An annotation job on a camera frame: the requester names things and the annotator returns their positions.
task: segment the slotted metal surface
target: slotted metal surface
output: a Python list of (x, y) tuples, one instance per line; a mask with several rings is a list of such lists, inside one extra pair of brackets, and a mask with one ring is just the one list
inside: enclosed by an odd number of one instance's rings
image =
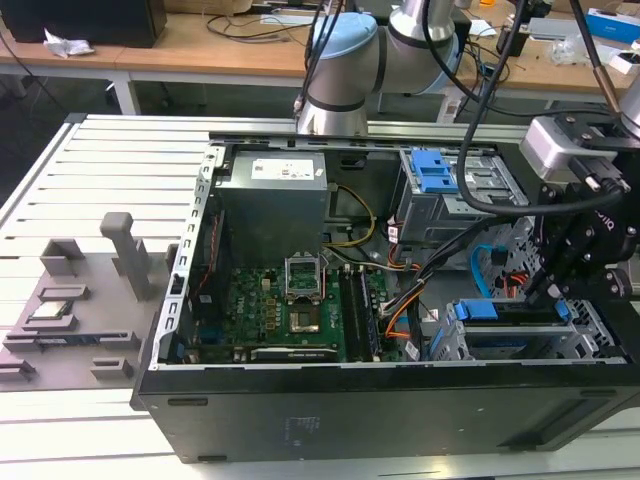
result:
[[(43, 272), (38, 256), (50, 236), (76, 236), (85, 252), (113, 252), (111, 242), (100, 238), (98, 225), (105, 211), (122, 209), (133, 215), (134, 233), (145, 238), (148, 251), (163, 252), (179, 238), (211, 130), (290, 133), (293, 124), (89, 116), (81, 125), (65, 125), (0, 210), (0, 340), (15, 324)], [(371, 125), (375, 134), (405, 137), (456, 139), (464, 130), (455, 125)], [(515, 143), (524, 130), (485, 127), (478, 135)], [(620, 413), (553, 453), (443, 452), (439, 457), (187, 466), (173, 454), (153, 420), (129, 408), (130, 395), (129, 390), (0, 394), (0, 478), (543, 479), (558, 478), (558, 472), (571, 478), (579, 478), (580, 472), (589, 478), (637, 478), (640, 471), (637, 410)], [(606, 473), (594, 477), (594, 470)]]

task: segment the ram slot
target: ram slot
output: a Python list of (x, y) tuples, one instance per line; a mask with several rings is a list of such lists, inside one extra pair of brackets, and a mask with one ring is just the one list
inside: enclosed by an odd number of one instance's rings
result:
[(366, 292), (362, 290), (360, 274), (340, 272), (339, 284), (347, 360), (370, 362), (373, 357), (369, 345), (367, 319), (363, 316), (366, 311), (363, 307), (363, 294)]

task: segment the wooden table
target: wooden table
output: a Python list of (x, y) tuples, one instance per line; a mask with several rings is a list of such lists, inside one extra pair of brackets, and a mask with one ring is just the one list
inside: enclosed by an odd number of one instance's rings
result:
[[(497, 0), (493, 7), (479, 7), (474, 0), (470, 13), (495, 26), (500, 26), (514, 7), (507, 0)], [(554, 18), (570, 18), (567, 14), (552, 13)], [(74, 78), (102, 78), (114, 83), (122, 112), (138, 114), (139, 106), (134, 81), (163, 81), (184, 83), (238, 84), (299, 87), (305, 74), (304, 47), (286, 34), (289, 41), (270, 44), (238, 43), (214, 35), (206, 28), (211, 17), (195, 14), (169, 14), (167, 27), (153, 49), (97, 46), (96, 54), (62, 59), (53, 56), (40, 44), (18, 44), (5, 34), (12, 49), (35, 75)], [(236, 17), (238, 24), (253, 18)], [(215, 23), (223, 29), (224, 19)], [(258, 22), (244, 28), (231, 28), (228, 33), (251, 34), (274, 30), (279, 25)], [(306, 42), (307, 28), (291, 31), (295, 40)], [(495, 50), (497, 36), (482, 38), (479, 43)], [(587, 65), (554, 66), (548, 59), (548, 42), (529, 40), (523, 54), (510, 60), (511, 74), (500, 86), (499, 96), (540, 100), (603, 101), (598, 85)], [(9, 53), (0, 46), (0, 74), (24, 74)], [(466, 85), (475, 81), (475, 65), (464, 56), (459, 78)], [(616, 88), (622, 92), (631, 83), (631, 76), (611, 72)], [(450, 112), (452, 104), (459, 104), (460, 92), (455, 87), (444, 89), (445, 101), (441, 112)], [(450, 116), (441, 115), (441, 121)]]

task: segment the workbench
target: workbench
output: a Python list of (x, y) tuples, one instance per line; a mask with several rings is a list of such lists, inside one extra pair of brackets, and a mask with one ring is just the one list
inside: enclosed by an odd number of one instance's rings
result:
[[(467, 12), (499, 27), (514, 7), (507, 0), (497, 0), (493, 7), (480, 7), (474, 0)], [(152, 49), (96, 46), (96, 53), (85, 57), (62, 59), (41, 44), (16, 43), (8, 32), (7, 41), (16, 55), (38, 76), (105, 79), (113, 82), (122, 113), (135, 115), (140, 107), (133, 82), (184, 82), (201, 84), (264, 85), (300, 87), (305, 74), (304, 47), (295, 41), (247, 44), (238, 43), (206, 28), (211, 16), (169, 14), (167, 26)], [(235, 17), (237, 23), (252, 18)], [(550, 18), (570, 18), (568, 14), (551, 13)], [(253, 23), (229, 33), (251, 34), (280, 28), (279, 25)], [(292, 30), (295, 39), (306, 42), (308, 29)], [(497, 35), (480, 39), (480, 44), (495, 50)], [(554, 66), (548, 59), (548, 42), (527, 41), (522, 56), (510, 60), (511, 75), (500, 85), (498, 96), (545, 101), (602, 102), (603, 97), (591, 68), (586, 65)], [(633, 80), (609, 69), (613, 83), (623, 92)], [(0, 45), (0, 74), (24, 75), (9, 52)], [(460, 80), (473, 86), (475, 64), (467, 55), (460, 65)], [(455, 87), (446, 87), (442, 112), (449, 101), (459, 102)], [(439, 121), (451, 121), (441, 115)]]
[[(134, 217), (133, 234), (144, 238), (147, 250), (164, 252), (183, 231), (210, 131), (294, 131), (290, 120), (269, 119), (90, 115), (77, 121), (60, 128), (0, 210), (0, 339), (43, 273), (38, 256), (50, 237), (75, 238), (86, 253), (111, 253), (100, 221), (109, 210), (124, 210)], [(369, 126), (378, 136), (440, 140), (465, 129), (398, 122)], [(476, 138), (518, 142), (524, 133), (524, 127), (483, 125)], [(443, 451), (437, 457), (183, 465), (151, 417), (129, 407), (130, 395), (128, 389), (0, 394), (0, 478), (640, 475), (640, 409), (624, 411), (551, 453), (447, 456)]]

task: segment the yellow wire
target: yellow wire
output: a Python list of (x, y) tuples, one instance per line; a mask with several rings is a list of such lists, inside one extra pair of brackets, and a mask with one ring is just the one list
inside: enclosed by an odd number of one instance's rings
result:
[(367, 202), (365, 202), (360, 195), (358, 195), (356, 192), (351, 190), (349, 187), (345, 187), (344, 185), (338, 185), (338, 190), (341, 190), (341, 189), (353, 195), (353, 197), (367, 210), (367, 213), (369, 214), (369, 219), (371, 221), (371, 225), (369, 225), (369, 230), (367, 231), (366, 235), (362, 238), (359, 238), (357, 240), (351, 240), (349, 242), (324, 243), (323, 245), (326, 247), (342, 247), (342, 248), (356, 247), (358, 245), (362, 245), (367, 240), (369, 240), (373, 236), (373, 233), (376, 231), (376, 218), (374, 217), (373, 211), (371, 210), (369, 205), (367, 205)]

